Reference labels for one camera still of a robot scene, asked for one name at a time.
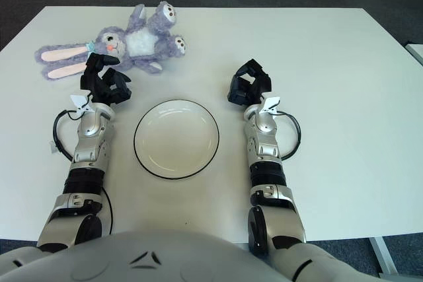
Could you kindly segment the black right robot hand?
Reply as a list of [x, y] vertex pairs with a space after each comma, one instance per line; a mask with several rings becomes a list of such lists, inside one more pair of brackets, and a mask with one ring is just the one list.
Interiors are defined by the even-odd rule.
[[255, 59], [251, 59], [233, 75], [227, 99], [231, 103], [249, 107], [260, 104], [262, 94], [271, 91], [269, 75]]

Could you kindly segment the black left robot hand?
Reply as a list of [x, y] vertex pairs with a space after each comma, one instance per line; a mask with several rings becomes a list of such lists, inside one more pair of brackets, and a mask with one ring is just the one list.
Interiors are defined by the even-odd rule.
[[106, 65], [117, 65], [120, 60], [110, 55], [102, 55], [91, 53], [86, 68], [80, 80], [82, 90], [89, 90], [92, 96], [92, 102], [103, 103], [107, 106], [111, 104], [119, 104], [129, 100], [132, 92], [126, 83], [130, 83], [131, 79], [109, 67], [103, 76], [98, 74]]

